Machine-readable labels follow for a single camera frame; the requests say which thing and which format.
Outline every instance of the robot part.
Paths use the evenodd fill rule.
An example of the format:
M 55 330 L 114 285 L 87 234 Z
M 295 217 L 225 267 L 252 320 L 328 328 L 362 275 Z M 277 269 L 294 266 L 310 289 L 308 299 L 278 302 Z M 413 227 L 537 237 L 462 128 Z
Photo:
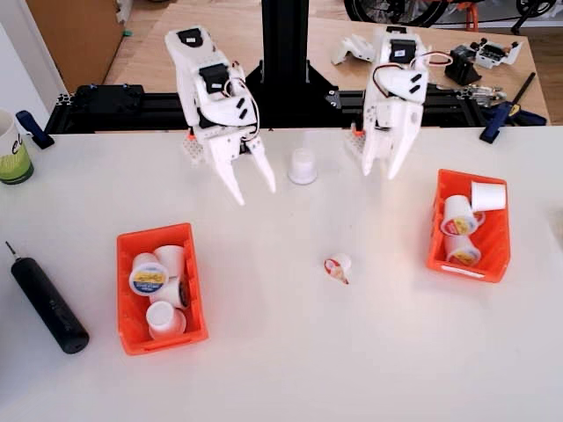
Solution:
M 340 42 L 333 54 L 333 64 L 337 65 L 344 62 L 348 53 L 351 53 L 356 59 L 373 62 L 373 46 L 360 35 L 352 34 Z
M 420 131 L 422 104 L 428 85 L 431 54 L 420 37 L 404 27 L 375 30 L 376 55 L 369 73 L 363 107 L 363 134 L 352 135 L 347 146 L 360 161 L 364 175 L 374 160 L 394 178 Z
M 186 122 L 193 135 L 184 148 L 195 163 L 205 161 L 229 188 L 240 205 L 245 204 L 232 162 L 250 153 L 275 192 L 275 176 L 260 139 L 260 114 L 245 85 L 245 73 L 231 66 L 201 26 L 170 31 L 166 47 L 176 66 L 176 84 Z
M 473 42 L 471 47 L 475 50 L 475 64 L 492 69 L 501 63 L 514 64 L 520 54 L 522 42 L 513 42 L 510 47 L 503 47 L 483 38 L 480 43 Z

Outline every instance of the bicycle wheel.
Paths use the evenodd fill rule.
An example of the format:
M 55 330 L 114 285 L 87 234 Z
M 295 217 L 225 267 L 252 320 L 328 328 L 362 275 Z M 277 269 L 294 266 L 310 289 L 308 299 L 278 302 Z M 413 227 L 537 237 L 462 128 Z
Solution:
M 409 26 L 433 25 L 448 8 L 448 3 L 419 0 L 344 0 L 352 20 Z
M 544 13 L 549 11 L 553 5 L 557 2 L 557 0 L 544 0 L 539 4 L 537 10 L 530 14 L 530 18 L 537 18 L 538 16 L 542 16 Z M 524 15 L 526 11 L 530 8 L 532 0 L 516 0 L 516 8 L 518 9 L 518 13 Z

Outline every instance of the white table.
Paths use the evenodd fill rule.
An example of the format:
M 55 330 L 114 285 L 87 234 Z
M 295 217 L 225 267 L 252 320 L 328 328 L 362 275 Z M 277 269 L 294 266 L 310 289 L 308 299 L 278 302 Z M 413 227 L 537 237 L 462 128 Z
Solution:
M 278 192 L 243 158 L 245 207 L 191 168 L 182 134 L 31 147 L 33 177 L 0 186 L 0 239 L 40 262 L 91 343 L 65 355 L 0 253 L 0 420 L 561 421 L 563 128 L 478 133 L 423 130 L 391 182 L 362 176 L 341 131 L 265 133 Z M 305 187 L 285 176 L 302 143 L 319 167 Z M 425 267 L 440 168 L 508 181 L 500 284 Z M 128 357 L 115 238 L 177 222 L 193 224 L 209 339 Z M 349 286 L 324 273 L 337 251 Z

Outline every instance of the wooden floor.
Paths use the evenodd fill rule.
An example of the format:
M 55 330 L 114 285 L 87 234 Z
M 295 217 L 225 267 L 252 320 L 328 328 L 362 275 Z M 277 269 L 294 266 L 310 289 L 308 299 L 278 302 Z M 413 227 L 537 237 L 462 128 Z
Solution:
M 126 24 L 133 35 L 125 37 L 121 42 L 107 75 L 106 84 L 112 84 L 123 71 L 128 59 L 143 43 L 169 3 L 207 4 L 221 9 L 260 10 L 260 0 L 171 0 L 163 3 L 135 0 Z M 343 0 L 310 0 L 310 15 L 319 18 L 348 19 Z M 486 32 L 509 33 L 509 30 L 487 29 Z M 523 28 L 522 35 L 530 40 L 552 124 L 561 125 L 563 124 L 563 28 Z

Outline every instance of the black aluminum frame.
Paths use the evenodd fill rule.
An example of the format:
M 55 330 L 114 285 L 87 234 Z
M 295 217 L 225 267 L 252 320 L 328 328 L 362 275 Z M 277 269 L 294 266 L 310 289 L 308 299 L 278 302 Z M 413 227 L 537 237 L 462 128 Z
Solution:
M 350 127 L 354 123 L 361 128 L 364 91 L 340 91 L 311 66 L 308 20 L 309 0 L 262 0 L 264 60 L 246 78 L 259 106 L 260 125 Z M 474 101 L 457 100 L 444 92 L 427 96 L 423 124 L 479 126 L 472 117 L 475 113 L 480 114 Z M 74 98 L 61 96 L 45 131 L 175 129 L 188 129 L 177 93 L 144 93 L 141 85 L 125 84 L 85 85 Z

